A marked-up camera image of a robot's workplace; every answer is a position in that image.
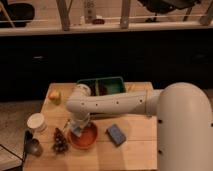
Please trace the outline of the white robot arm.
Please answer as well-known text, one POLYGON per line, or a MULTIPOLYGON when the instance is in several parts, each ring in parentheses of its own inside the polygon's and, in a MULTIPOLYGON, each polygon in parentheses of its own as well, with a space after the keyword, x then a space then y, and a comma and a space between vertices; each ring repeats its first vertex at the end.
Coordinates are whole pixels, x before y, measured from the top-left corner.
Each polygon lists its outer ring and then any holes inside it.
POLYGON ((213 111, 205 92, 193 84, 103 96, 78 84, 66 107, 75 127, 86 125, 91 113, 154 115, 158 171, 213 171, 213 111))

